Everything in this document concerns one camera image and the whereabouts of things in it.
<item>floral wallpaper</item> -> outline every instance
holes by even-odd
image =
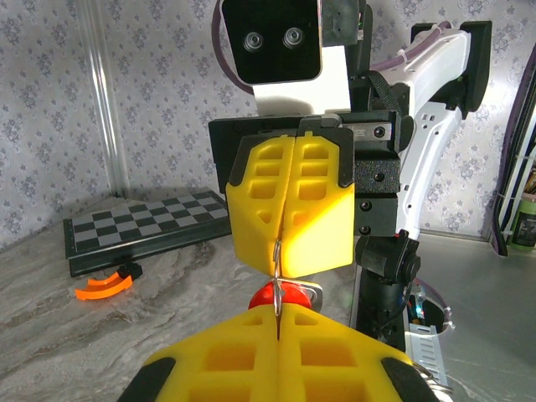
[[[535,0],[369,0],[373,61],[396,54],[414,23],[494,22],[490,84],[478,113],[448,144],[426,196],[424,229],[486,236],[503,130],[536,29]],[[207,123],[255,113],[220,71],[210,42],[214,0],[105,0],[116,102],[134,193],[216,189]]]
[[[0,0],[0,249],[109,194],[72,0]]]

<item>marble countertop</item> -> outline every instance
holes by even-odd
[[[441,350],[454,400],[534,402],[536,260],[426,234],[419,254],[420,276],[453,311]],[[139,262],[144,275],[129,290],[82,302],[74,289],[115,269],[71,278],[61,224],[0,255],[2,402],[115,401],[147,357],[245,311],[268,279],[235,259],[229,236]],[[324,288],[322,313],[345,324],[355,271],[307,278]]]
[[[94,210],[120,204],[108,199]],[[79,301],[57,225],[0,255],[0,400],[114,401],[158,349],[244,312],[267,276],[235,258],[230,236],[138,261],[121,294]],[[355,269],[313,276],[322,313],[348,323]]]

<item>chessboard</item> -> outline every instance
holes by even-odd
[[[71,276],[230,235],[225,201],[212,191],[64,220]]]

